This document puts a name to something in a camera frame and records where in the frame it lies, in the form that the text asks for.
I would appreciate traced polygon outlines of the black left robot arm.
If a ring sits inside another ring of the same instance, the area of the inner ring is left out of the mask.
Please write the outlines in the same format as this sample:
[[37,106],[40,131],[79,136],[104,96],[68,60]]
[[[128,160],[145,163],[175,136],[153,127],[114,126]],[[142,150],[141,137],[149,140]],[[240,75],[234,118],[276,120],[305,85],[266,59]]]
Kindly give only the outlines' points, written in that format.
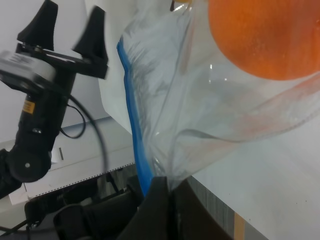
[[43,2],[32,21],[17,35],[14,52],[0,54],[0,80],[26,98],[11,150],[0,151],[0,195],[43,178],[51,168],[52,149],[72,101],[91,124],[95,121],[71,92],[76,75],[103,79],[108,69],[105,12],[95,6],[73,50],[80,58],[54,51],[58,5]]

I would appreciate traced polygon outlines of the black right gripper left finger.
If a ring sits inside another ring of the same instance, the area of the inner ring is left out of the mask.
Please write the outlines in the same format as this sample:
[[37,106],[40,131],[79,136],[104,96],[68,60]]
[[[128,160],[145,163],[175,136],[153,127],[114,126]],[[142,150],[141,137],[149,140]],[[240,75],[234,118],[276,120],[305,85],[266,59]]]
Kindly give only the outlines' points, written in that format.
[[166,177],[155,177],[119,240],[168,240],[169,191]]

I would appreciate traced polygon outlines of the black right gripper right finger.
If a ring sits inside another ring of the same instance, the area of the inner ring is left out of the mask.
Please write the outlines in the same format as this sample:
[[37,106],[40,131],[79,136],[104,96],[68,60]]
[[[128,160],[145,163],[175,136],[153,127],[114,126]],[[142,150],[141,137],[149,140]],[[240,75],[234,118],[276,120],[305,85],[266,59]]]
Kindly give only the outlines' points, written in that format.
[[172,192],[173,240],[231,240],[232,237],[212,218],[187,180]]

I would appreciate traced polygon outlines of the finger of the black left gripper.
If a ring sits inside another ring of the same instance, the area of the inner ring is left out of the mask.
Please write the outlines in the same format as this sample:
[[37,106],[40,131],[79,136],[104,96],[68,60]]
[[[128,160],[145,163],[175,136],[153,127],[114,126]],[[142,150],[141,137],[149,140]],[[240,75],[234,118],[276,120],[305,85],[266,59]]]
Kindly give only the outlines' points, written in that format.
[[72,50],[88,59],[107,59],[104,30],[105,11],[95,5],[81,37]]
[[17,35],[17,40],[30,46],[54,50],[54,31],[58,5],[45,0],[32,21]]

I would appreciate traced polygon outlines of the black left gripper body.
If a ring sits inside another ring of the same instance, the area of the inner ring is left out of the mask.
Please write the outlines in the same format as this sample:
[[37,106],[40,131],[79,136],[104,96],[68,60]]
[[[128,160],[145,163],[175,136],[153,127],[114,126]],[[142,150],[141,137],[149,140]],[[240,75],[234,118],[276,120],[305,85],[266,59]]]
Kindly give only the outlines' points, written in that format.
[[100,79],[106,76],[108,55],[104,41],[80,41],[73,50],[81,57],[18,43],[15,51],[0,53],[0,80],[29,96],[41,95],[52,85],[69,95],[77,74]]

